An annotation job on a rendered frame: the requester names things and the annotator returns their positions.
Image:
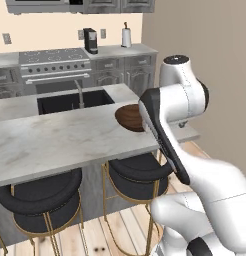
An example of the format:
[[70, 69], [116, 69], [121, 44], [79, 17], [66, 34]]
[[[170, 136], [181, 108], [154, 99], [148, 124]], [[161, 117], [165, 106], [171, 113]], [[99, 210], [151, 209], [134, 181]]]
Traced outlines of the white paper towel roll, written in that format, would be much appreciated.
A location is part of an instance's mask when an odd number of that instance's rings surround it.
[[121, 46], [125, 48], [130, 48], [132, 46], [131, 29], [128, 27], [127, 23], [124, 23], [124, 28], [122, 29]]

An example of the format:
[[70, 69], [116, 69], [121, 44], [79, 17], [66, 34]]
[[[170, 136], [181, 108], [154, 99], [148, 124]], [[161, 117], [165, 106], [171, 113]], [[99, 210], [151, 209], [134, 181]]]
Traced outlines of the grey wall cupboards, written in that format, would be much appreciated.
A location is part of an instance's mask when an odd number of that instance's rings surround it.
[[85, 14], [153, 13], [155, 0], [83, 0]]

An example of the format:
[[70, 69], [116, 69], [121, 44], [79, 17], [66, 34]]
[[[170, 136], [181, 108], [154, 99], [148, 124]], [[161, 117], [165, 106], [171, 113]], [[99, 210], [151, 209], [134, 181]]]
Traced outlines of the black sink basin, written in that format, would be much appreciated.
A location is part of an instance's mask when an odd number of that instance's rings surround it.
[[[113, 104], [113, 99], [105, 90], [97, 90], [83, 93], [85, 108]], [[40, 115], [70, 111], [79, 109], [79, 94], [73, 93], [53, 97], [38, 98], [38, 111]]]

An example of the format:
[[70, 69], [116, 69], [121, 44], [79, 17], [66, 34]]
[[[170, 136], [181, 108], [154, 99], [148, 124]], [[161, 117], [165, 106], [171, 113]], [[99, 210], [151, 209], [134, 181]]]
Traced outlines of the stainless steel range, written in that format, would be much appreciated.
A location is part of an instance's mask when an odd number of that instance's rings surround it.
[[92, 85], [91, 62], [81, 48], [20, 52], [19, 65], [26, 95]]

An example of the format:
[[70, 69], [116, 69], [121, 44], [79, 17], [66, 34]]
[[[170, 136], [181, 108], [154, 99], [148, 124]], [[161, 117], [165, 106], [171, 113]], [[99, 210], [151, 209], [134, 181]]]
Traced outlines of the black coffee machine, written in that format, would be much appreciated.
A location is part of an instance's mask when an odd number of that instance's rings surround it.
[[85, 49], [90, 54], [97, 54], [98, 47], [97, 47], [97, 32], [92, 28], [84, 28], [84, 43]]

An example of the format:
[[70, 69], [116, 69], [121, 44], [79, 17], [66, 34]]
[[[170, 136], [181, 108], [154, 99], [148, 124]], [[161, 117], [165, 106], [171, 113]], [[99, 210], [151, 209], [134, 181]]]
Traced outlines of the silver sink tap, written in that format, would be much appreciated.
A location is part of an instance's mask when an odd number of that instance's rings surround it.
[[83, 100], [83, 92], [82, 92], [82, 87], [79, 84], [77, 80], [74, 80], [74, 83], [78, 89], [78, 94], [79, 94], [79, 108], [83, 109], [84, 108], [84, 100]]

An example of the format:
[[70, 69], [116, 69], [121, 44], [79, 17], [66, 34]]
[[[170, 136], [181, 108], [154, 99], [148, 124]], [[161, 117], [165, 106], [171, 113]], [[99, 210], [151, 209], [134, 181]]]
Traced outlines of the grey base cupboards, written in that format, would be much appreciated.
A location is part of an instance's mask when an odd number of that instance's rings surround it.
[[125, 83], [136, 95], [154, 86], [156, 54], [103, 57], [92, 60], [92, 78], [96, 86]]
[[0, 99], [24, 95], [24, 85], [17, 67], [0, 68]]

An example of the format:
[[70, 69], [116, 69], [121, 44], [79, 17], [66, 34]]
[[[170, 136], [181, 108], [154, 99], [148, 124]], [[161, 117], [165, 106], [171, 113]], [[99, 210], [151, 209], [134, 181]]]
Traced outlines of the brown wooden bowl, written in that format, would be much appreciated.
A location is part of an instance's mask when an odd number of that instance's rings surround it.
[[117, 122], [127, 130], [143, 132], [142, 117], [137, 104], [128, 104], [118, 108], [115, 112]]

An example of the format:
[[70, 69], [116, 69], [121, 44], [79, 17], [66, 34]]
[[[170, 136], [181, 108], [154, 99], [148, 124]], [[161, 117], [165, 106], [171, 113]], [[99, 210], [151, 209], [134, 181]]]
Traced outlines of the grey kitchen island base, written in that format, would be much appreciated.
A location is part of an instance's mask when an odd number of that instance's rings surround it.
[[[79, 192], [84, 221], [101, 217], [104, 213], [114, 213], [135, 205], [119, 197], [109, 182], [105, 181], [105, 186], [102, 186], [101, 166], [99, 164], [82, 168], [82, 182]], [[77, 214], [69, 225], [80, 221], [82, 221], [80, 220], [80, 214]], [[1, 204], [0, 234], [6, 245], [16, 244], [28, 239], [28, 236], [15, 226], [13, 214]]]

